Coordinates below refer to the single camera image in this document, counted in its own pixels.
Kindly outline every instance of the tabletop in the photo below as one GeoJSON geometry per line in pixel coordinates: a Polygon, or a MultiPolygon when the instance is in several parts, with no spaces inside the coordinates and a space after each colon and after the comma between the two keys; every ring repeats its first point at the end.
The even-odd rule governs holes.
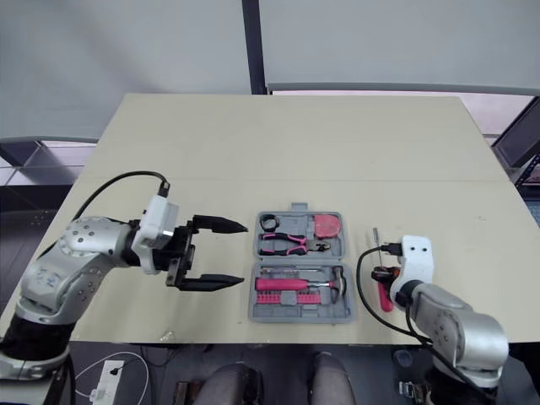
{"type": "MultiPolygon", "coordinates": [[[[467,110],[454,97],[128,94],[47,231],[41,252],[102,183],[129,170],[156,170],[180,206],[251,230],[257,213],[292,202],[343,216],[354,267],[382,241],[431,239],[434,283],[488,313],[512,342],[540,340],[530,322],[540,279],[540,232],[467,110]]],[[[103,192],[86,215],[138,219],[158,182],[129,178],[103,192]]],[[[224,273],[244,283],[214,293],[165,287],[165,274],[109,273],[73,340],[130,343],[413,343],[357,305],[343,325],[263,324],[248,319],[253,233],[202,230],[190,277],[224,273]]],[[[365,261],[363,283],[377,307],[365,261]]],[[[383,257],[385,264],[391,258],[383,257]]],[[[0,320],[5,332],[15,290],[0,320]]],[[[383,315],[404,326],[398,310],[383,315]]]]}

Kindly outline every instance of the white cable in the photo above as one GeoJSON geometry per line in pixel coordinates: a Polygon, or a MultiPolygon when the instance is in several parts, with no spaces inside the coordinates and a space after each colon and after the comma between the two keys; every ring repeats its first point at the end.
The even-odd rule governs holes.
{"type": "MultiPolygon", "coordinates": [[[[99,363],[102,363],[104,362],[105,360],[107,359],[110,359],[111,357],[114,357],[114,356],[117,356],[118,354],[130,354],[131,356],[135,356],[137,357],[138,359],[140,359],[142,362],[143,362],[143,365],[144,365],[144,368],[146,369],[146,382],[144,383],[144,389],[143,389],[143,393],[141,394],[141,397],[139,398],[138,402],[137,402],[137,405],[141,405],[141,402],[143,401],[143,398],[144,398],[144,394],[146,393],[146,388],[148,387],[149,385],[149,378],[150,378],[150,372],[149,372],[149,367],[148,365],[146,364],[146,361],[141,357],[139,356],[138,354],[134,353],[134,352],[116,352],[116,353],[113,353],[113,354],[109,354],[108,356],[104,357],[103,359],[100,359],[98,361],[95,361],[94,363],[92,363],[91,365],[89,365],[87,368],[85,368],[83,371],[81,371],[80,373],[78,373],[76,376],[75,376],[75,381],[77,381],[77,379],[83,375],[84,373],[86,373],[88,370],[94,368],[96,365],[98,365],[99,363]]],[[[85,394],[84,392],[80,392],[80,391],[77,391],[75,390],[75,392],[77,392],[80,396],[82,397],[87,397],[88,399],[90,398],[90,395],[88,394],[85,394]]]]}

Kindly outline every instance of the power outlet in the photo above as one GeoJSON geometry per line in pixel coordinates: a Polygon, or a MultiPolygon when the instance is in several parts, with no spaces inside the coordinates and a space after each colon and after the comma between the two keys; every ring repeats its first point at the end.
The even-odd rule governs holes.
{"type": "Polygon", "coordinates": [[[100,382],[90,393],[90,402],[94,405],[113,405],[116,389],[118,388],[124,369],[119,369],[116,375],[111,374],[111,371],[122,367],[124,363],[123,360],[107,360],[103,364],[100,382]]]}

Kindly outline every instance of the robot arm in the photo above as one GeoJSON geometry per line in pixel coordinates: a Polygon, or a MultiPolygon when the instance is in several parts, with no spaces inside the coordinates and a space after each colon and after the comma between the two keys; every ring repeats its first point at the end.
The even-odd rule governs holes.
{"type": "Polygon", "coordinates": [[[114,267],[168,272],[166,285],[184,291],[215,291],[243,281],[222,274],[186,278],[199,229],[218,233],[247,228],[221,217],[195,215],[175,227],[178,207],[153,196],[140,220],[75,219],[58,241],[32,263],[21,279],[21,295],[0,343],[0,380],[32,381],[51,374],[68,356],[78,319],[114,267]]]}
{"type": "MultiPolygon", "coordinates": [[[[408,311],[418,329],[431,340],[432,348],[453,368],[481,389],[496,388],[508,356],[508,340],[501,325],[432,284],[434,261],[427,238],[404,236],[400,243],[382,246],[381,250],[397,256],[401,264],[401,268],[376,267],[371,274],[383,283],[387,298],[401,311],[408,311]]],[[[437,357],[434,366],[462,382],[437,357]]]]}

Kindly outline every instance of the pink-handled pliers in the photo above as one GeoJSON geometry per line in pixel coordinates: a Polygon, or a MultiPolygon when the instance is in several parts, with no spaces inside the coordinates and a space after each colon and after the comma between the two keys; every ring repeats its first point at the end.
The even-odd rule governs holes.
{"type": "Polygon", "coordinates": [[[290,235],[281,232],[271,234],[263,234],[262,240],[287,240],[297,243],[295,247],[275,251],[274,249],[261,249],[261,256],[288,256],[288,255],[305,255],[308,251],[326,251],[330,249],[330,244],[324,240],[308,240],[304,235],[290,235]]]}

